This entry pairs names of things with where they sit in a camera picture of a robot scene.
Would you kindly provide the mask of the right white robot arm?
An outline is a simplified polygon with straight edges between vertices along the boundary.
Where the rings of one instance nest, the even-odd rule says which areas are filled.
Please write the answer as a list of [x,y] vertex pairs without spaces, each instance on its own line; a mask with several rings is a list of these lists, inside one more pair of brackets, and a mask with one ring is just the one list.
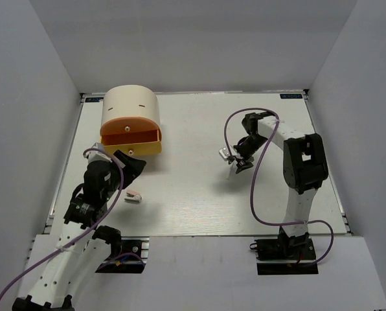
[[255,219],[279,228],[279,253],[291,259],[308,243],[313,199],[328,178],[323,140],[317,133],[305,134],[284,124],[269,109],[245,108],[243,112],[242,126],[247,135],[233,146],[226,145],[220,155],[228,164],[235,164],[236,173],[241,173],[249,168],[259,169],[261,160],[253,158],[257,151],[264,155],[271,144],[280,148],[283,178],[288,186],[285,217],[281,223]]

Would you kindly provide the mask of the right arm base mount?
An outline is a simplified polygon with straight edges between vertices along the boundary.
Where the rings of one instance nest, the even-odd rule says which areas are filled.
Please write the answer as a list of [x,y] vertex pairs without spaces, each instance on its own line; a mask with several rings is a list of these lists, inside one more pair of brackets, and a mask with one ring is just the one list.
[[285,255],[279,241],[272,238],[255,240],[249,249],[256,253],[258,275],[317,275],[319,273],[312,239],[290,255]]

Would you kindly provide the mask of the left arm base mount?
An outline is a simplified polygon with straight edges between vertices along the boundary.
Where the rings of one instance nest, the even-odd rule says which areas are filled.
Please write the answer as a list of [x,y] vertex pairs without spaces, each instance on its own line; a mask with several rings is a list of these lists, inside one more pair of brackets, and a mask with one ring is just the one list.
[[141,274],[147,263],[149,237],[121,237],[120,247],[97,269],[97,273]]

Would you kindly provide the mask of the white pen pale cap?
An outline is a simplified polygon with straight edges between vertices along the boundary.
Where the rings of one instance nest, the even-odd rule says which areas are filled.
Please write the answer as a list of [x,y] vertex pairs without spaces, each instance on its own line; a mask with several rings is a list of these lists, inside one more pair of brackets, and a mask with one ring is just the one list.
[[229,170],[228,170],[228,173],[226,175],[226,180],[229,180],[229,178],[232,176],[232,174],[234,173],[235,169],[234,169],[234,163],[231,163],[229,165]]

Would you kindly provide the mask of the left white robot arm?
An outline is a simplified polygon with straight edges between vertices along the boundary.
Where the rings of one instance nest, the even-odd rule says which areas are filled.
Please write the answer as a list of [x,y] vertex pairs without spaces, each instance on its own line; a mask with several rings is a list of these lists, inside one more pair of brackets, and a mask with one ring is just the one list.
[[74,310],[84,284],[107,259],[122,253],[118,229],[101,225],[121,192],[143,172],[146,161],[95,145],[84,152],[87,168],[73,191],[55,250],[35,265],[39,279],[13,310]]

